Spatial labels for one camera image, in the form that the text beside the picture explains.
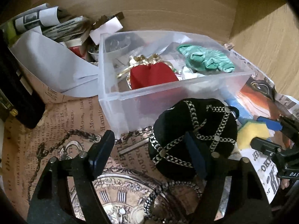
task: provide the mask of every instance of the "blue object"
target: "blue object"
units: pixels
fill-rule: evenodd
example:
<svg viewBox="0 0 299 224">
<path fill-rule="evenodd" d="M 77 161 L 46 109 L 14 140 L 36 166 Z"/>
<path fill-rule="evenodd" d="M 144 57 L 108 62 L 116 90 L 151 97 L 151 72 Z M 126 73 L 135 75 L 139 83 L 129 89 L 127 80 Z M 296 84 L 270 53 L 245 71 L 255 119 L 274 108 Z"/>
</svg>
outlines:
<svg viewBox="0 0 299 224">
<path fill-rule="evenodd" d="M 257 122 L 266 123 L 267 128 L 270 129 L 270 130 L 274 130 L 274 131 L 281 131 L 282 130 L 282 125 L 280 124 L 279 121 L 276 121 L 276 120 L 272 120 L 272 119 L 260 116 L 260 117 L 257 118 Z"/>
</svg>

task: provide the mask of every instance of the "curled paper sheet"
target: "curled paper sheet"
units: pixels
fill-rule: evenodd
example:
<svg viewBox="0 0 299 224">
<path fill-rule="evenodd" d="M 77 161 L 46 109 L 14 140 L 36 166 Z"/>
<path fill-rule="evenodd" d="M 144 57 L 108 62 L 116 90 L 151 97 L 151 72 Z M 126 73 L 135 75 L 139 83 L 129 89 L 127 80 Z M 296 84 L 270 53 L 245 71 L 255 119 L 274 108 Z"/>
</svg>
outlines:
<svg viewBox="0 0 299 224">
<path fill-rule="evenodd" d="M 35 31 L 11 48 L 21 65 L 56 92 L 72 97 L 98 94 L 98 68 Z"/>
</svg>

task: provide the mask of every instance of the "wooden surface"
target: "wooden surface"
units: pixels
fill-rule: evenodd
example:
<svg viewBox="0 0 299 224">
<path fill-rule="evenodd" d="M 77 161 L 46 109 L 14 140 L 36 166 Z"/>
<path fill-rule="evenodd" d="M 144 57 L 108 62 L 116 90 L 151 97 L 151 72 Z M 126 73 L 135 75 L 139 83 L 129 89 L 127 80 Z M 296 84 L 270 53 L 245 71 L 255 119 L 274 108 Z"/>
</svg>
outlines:
<svg viewBox="0 0 299 224">
<path fill-rule="evenodd" d="M 283 0 L 239 0 L 231 41 L 277 91 L 299 99 L 298 22 Z"/>
<path fill-rule="evenodd" d="M 2 22 L 30 8 L 27 0 L 12 0 Z M 41 0 L 82 13 L 93 20 L 123 11 L 125 30 L 176 30 L 204 34 L 225 43 L 234 23 L 237 0 Z"/>
</svg>

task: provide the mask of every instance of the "green scrunchie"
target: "green scrunchie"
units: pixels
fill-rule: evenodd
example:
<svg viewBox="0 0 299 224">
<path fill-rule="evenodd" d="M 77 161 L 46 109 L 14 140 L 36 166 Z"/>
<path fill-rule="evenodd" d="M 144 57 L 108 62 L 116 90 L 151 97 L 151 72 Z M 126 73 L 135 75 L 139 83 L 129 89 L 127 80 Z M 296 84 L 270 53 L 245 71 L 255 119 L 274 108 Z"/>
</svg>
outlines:
<svg viewBox="0 0 299 224">
<path fill-rule="evenodd" d="M 186 58 L 186 66 L 196 71 L 218 69 L 223 72 L 235 70 L 234 64 L 221 51 L 202 46 L 183 44 L 177 50 Z"/>
</svg>

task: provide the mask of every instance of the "black bag with chain print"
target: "black bag with chain print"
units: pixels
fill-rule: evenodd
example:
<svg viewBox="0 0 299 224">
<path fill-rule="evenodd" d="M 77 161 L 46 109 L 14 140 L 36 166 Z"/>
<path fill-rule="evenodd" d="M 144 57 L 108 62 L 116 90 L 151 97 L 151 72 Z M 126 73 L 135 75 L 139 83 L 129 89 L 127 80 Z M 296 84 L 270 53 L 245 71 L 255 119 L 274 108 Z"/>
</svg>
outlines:
<svg viewBox="0 0 299 224">
<path fill-rule="evenodd" d="M 185 133 L 193 131 L 211 152 L 227 158 L 237 140 L 235 117 L 239 111 L 217 99 L 183 99 L 156 120 L 149 136 L 150 158 L 164 176 L 191 180 L 195 169 L 184 143 Z"/>
</svg>

